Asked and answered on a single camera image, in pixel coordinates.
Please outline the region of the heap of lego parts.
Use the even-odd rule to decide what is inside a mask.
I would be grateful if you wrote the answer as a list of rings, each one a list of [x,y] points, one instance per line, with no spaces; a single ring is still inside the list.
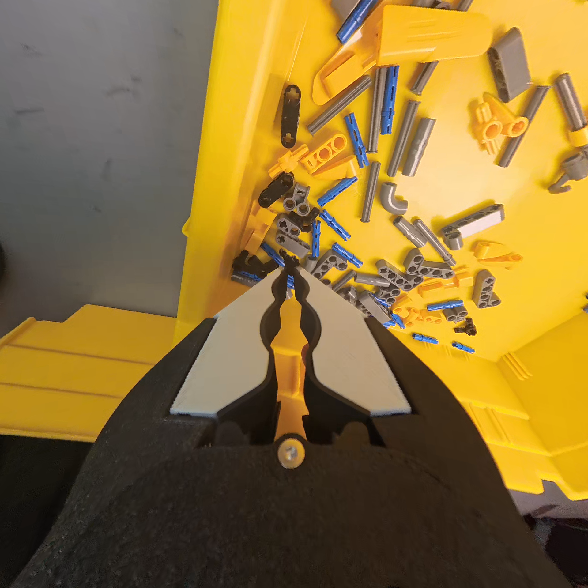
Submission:
[[[245,129],[269,125],[239,154],[244,179],[263,187],[268,169],[291,147],[273,128],[278,90],[302,88],[299,143],[308,154],[336,130],[343,115],[316,131],[311,121],[363,77],[400,66],[401,85],[419,63],[440,61],[421,101],[418,123],[435,119],[416,172],[396,177],[408,216],[442,228],[485,206],[503,204],[504,220],[484,229],[450,228],[445,245],[473,273],[497,276],[498,310],[473,309],[481,329],[473,344],[486,359],[540,371],[587,362],[587,123],[571,130],[559,75],[570,74],[587,115],[587,1],[474,1],[467,13],[377,1],[349,40],[335,40],[326,1],[221,1],[217,25],[228,25],[227,48],[238,73],[248,66],[256,90],[239,99],[257,114]],[[458,233],[463,244],[458,245]]]

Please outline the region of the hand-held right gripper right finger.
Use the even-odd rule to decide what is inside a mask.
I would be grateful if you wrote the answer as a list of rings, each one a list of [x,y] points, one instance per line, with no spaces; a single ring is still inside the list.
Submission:
[[[364,314],[305,269],[294,274],[300,328],[308,345],[303,395],[309,416],[410,414]]]

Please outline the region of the yellow storage bin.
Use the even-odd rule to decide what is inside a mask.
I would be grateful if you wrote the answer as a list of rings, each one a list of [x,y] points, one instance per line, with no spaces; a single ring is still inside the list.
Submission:
[[[285,151],[277,110],[287,82],[302,90],[300,142],[310,149],[312,82],[337,49],[329,1],[220,1],[217,12],[194,198],[175,325],[179,342],[246,289],[229,279],[252,203]],[[473,285],[484,269],[483,241],[523,261],[491,266],[502,304],[477,309],[471,288],[411,293],[408,308],[463,298],[478,335],[457,335],[443,321],[391,329],[459,399],[495,458],[505,485],[539,494],[552,481],[571,500],[587,498],[587,179],[552,195],[560,161],[573,153],[557,94],[548,91],[508,168],[478,147],[472,109],[496,93],[486,55],[441,64],[419,116],[436,119],[414,177],[398,192],[436,233],[492,203],[504,221],[465,239],[454,255]]]
[[[1,338],[1,435],[94,442],[172,349],[175,318],[84,305]]]

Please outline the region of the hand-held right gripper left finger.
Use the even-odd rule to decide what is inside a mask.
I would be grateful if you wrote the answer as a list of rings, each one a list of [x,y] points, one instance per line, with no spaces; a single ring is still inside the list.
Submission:
[[[220,417],[246,393],[261,386],[275,338],[269,319],[281,302],[273,291],[283,277],[276,269],[214,317],[214,325],[173,401],[171,415]]]

